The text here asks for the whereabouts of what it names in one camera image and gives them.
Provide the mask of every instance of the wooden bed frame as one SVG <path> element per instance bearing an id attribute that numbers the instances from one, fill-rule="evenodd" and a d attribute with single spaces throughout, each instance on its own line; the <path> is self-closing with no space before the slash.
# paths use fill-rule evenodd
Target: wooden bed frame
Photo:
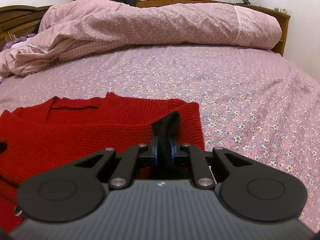
<path id="1" fill-rule="evenodd" d="M 147 0 L 137 1 L 136 6 L 140 8 L 145 7 L 159 7 L 175 3 L 209 3 L 218 2 L 211 0 Z M 282 37 L 278 44 L 272 49 L 273 52 L 281 54 L 283 56 L 284 46 L 287 39 L 288 25 L 290 16 L 277 12 L 268 8 L 242 5 L 251 8 L 256 11 L 260 11 L 275 17 L 282 29 Z M 35 25 L 41 21 L 43 15 L 50 6 L 32 7 L 26 5 L 14 5 L 0 8 L 0 51 L 2 47 L 8 42 L 13 41 L 15 38 L 24 36 L 31 33 L 35 29 Z"/>

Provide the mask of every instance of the gray ribbed surface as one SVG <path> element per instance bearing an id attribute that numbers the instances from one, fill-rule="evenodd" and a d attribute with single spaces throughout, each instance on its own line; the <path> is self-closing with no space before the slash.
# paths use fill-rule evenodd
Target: gray ribbed surface
<path id="1" fill-rule="evenodd" d="M 302 240 L 313 233 L 298 220 L 276 225 L 249 223 L 232 215 L 212 191 L 185 181 L 135 181 L 112 191 L 89 216 L 65 224 L 26 220 L 15 240 Z"/>

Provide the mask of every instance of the blue ring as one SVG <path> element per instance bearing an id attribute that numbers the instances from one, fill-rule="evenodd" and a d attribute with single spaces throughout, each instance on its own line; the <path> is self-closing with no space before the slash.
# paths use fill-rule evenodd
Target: blue ring
<path id="1" fill-rule="evenodd" d="M 156 137 L 155 164 L 158 165 L 158 137 Z"/>
<path id="2" fill-rule="evenodd" d="M 173 163 L 174 162 L 174 147 L 173 147 L 173 141 L 171 138 L 169 139 L 169 143 L 170 143 L 170 148 L 171 148 L 171 162 Z"/>

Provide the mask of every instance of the bed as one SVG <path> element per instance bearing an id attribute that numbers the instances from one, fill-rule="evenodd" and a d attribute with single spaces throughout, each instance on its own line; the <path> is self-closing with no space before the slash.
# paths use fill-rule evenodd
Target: bed
<path id="1" fill-rule="evenodd" d="M 147 0 L 137 7 L 207 0 Z M 54 62 L 25 77 L 0 84 L 0 113 L 60 98 L 104 97 L 108 91 L 141 98 L 198 102 L 205 149 L 223 146 L 299 178 L 308 189 L 300 219 L 320 229 L 319 85 L 283 52 L 290 17 L 244 6 L 276 18 L 282 30 L 270 49 L 208 44 L 126 47 Z M 30 32 L 49 7 L 0 9 L 0 38 Z"/>

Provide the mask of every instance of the round pad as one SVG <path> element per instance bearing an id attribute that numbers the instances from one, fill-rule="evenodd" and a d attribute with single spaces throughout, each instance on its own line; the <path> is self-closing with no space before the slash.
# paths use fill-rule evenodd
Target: round pad
<path id="1" fill-rule="evenodd" d="M 274 179 L 255 179 L 248 184 L 249 193 L 263 200 L 279 198 L 284 190 L 284 186 Z"/>
<path id="2" fill-rule="evenodd" d="M 66 179 L 56 179 L 40 186 L 39 193 L 48 200 L 61 201 L 72 197 L 77 191 L 77 185 Z"/>
<path id="3" fill-rule="evenodd" d="M 90 172 L 71 167 L 31 177 L 18 189 L 23 213 L 42 222 L 77 220 L 95 210 L 104 198 L 104 187 Z"/>
<path id="4" fill-rule="evenodd" d="M 220 188 L 220 198 L 231 212 L 263 222 L 298 218 L 307 197 L 297 178 L 262 165 L 236 168 Z"/>

